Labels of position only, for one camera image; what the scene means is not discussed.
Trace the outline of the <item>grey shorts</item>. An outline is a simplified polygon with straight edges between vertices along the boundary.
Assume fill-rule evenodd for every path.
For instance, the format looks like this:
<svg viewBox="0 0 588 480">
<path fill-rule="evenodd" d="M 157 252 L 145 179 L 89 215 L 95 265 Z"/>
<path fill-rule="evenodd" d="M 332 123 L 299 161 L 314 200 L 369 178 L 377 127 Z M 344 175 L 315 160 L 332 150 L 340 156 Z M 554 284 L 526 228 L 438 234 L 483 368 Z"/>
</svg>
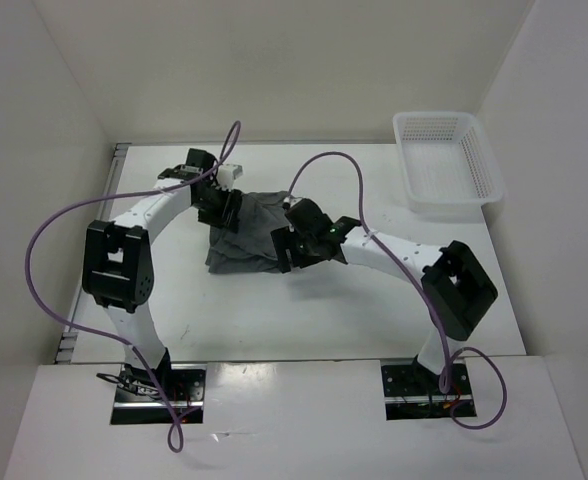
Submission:
<svg viewBox="0 0 588 480">
<path fill-rule="evenodd" d="M 287 195 L 284 190 L 243 193 L 238 231 L 210 228 L 205 260 L 208 272 L 279 273 L 271 232 L 289 225 L 283 208 Z"/>
</svg>

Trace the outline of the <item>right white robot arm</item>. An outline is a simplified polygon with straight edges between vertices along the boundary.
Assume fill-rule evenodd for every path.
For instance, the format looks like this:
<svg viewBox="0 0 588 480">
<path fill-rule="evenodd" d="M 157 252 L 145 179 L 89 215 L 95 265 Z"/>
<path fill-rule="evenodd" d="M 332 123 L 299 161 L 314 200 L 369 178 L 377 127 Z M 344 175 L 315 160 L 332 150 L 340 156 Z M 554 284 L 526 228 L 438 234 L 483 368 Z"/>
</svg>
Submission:
<svg viewBox="0 0 588 480">
<path fill-rule="evenodd" d="M 413 382 L 424 393 L 447 392 L 453 355 L 498 298 L 470 247 L 456 240 L 446 246 L 414 243 L 347 216 L 334 221 L 307 198 L 288 198 L 283 209 L 286 225 L 271 232 L 281 272 L 337 261 L 368 267 L 418 289 L 434 330 L 415 358 Z"/>
</svg>

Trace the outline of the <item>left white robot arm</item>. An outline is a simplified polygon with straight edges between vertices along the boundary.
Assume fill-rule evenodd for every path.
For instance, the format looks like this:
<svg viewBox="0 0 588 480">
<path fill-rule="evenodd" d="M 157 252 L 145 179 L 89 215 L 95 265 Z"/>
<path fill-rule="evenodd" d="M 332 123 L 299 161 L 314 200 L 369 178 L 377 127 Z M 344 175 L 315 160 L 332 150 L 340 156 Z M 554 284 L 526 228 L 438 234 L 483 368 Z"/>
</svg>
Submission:
<svg viewBox="0 0 588 480">
<path fill-rule="evenodd" d="M 149 307 L 155 282 L 153 242 L 189 208 L 197 210 L 201 223 L 238 231 L 242 193 L 234 183 L 243 169 L 215 162 L 211 153 L 190 149 L 184 163 L 157 176 L 149 195 L 114 219 L 87 227 L 82 288 L 126 341 L 123 371 L 113 381 L 132 394 L 159 400 L 176 381 Z"/>
</svg>

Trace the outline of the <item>white plastic basket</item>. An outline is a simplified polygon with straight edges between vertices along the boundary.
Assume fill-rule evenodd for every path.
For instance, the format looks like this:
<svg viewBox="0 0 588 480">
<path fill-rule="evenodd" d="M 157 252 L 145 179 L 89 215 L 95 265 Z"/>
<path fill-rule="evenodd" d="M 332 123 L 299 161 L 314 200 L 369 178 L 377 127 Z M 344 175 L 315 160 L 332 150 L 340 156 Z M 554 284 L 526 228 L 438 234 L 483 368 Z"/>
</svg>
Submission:
<svg viewBox="0 0 588 480">
<path fill-rule="evenodd" d="M 409 207 L 455 215 L 496 204 L 505 187 L 479 120 L 455 111 L 400 112 L 393 131 Z"/>
</svg>

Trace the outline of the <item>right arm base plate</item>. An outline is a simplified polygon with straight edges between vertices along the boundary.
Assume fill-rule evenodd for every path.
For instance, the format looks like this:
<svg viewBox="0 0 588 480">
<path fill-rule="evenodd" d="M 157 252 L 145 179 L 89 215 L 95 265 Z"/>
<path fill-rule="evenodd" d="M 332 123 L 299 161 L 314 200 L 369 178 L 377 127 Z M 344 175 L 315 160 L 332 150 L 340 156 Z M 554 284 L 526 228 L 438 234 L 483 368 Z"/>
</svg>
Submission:
<svg viewBox="0 0 588 480">
<path fill-rule="evenodd" d="M 453 365 L 447 394 L 439 390 L 436 378 L 410 361 L 382 363 L 380 369 L 388 421 L 448 418 L 452 409 L 457 417 L 477 416 L 464 363 Z"/>
</svg>

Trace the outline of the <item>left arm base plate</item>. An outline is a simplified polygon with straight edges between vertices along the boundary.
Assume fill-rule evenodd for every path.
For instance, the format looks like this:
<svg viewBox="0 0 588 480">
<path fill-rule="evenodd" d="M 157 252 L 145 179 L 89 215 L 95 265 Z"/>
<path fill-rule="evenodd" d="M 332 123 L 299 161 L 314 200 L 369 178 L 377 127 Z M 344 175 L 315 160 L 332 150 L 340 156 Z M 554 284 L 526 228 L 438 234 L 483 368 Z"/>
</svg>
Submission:
<svg viewBox="0 0 588 480">
<path fill-rule="evenodd" d="M 175 363 L 166 395 L 182 424 L 201 424 L 204 415 L 206 366 Z M 172 417 L 149 380 L 124 387 L 117 383 L 110 424 L 170 425 Z"/>
</svg>

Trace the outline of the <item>aluminium table frame rail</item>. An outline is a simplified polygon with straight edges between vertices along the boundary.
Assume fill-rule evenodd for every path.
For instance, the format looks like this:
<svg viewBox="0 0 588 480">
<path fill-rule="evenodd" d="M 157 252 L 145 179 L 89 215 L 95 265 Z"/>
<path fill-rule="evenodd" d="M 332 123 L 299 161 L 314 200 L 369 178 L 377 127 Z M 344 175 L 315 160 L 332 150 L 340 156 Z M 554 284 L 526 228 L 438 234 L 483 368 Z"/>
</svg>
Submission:
<svg viewBox="0 0 588 480">
<path fill-rule="evenodd" d="M 122 164 L 127 156 L 129 147 L 130 143 L 117 143 L 115 145 L 113 155 L 110 160 L 110 168 L 107 175 L 107 179 L 105 181 L 102 196 L 111 195 L 115 191 L 122 172 Z M 78 282 L 76 293 L 73 297 L 68 312 L 68 317 L 69 320 L 72 322 L 72 326 L 65 326 L 63 328 L 53 361 L 54 365 L 69 365 L 72 363 L 73 353 L 79 334 L 79 331 L 76 329 L 76 324 L 74 323 L 74 320 L 77 315 L 79 302 L 82 300 L 83 295 L 84 293 L 82 290 L 81 282 Z"/>
</svg>

